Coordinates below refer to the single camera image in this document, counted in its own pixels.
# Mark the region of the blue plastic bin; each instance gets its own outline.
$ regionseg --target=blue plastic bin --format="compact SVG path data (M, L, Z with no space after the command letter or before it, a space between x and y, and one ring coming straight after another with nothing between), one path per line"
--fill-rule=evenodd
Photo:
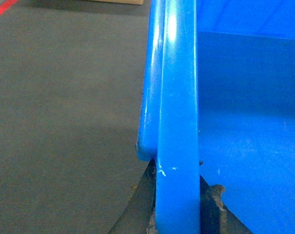
M153 0L149 25L159 234L199 233L199 173L253 233L295 234L295 0Z

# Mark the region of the scratch mark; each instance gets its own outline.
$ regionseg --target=scratch mark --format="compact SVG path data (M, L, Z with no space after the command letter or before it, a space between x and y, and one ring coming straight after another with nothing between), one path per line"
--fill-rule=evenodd
M159 168L160 168L159 172L161 172L163 176L166 176L165 172L162 169L162 166L159 165Z

